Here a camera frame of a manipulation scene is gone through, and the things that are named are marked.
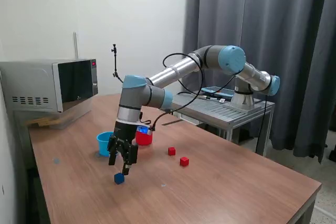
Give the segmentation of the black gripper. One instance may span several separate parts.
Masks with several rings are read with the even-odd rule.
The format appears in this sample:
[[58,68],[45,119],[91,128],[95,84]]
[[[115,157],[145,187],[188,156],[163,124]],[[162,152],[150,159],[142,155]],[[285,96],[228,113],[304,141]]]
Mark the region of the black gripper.
[[108,152],[110,154],[108,165],[113,166],[116,162],[118,150],[122,149],[123,157],[122,174],[129,174],[132,164],[137,163],[138,145],[132,144],[137,131],[137,125],[116,121],[113,134],[109,137]]

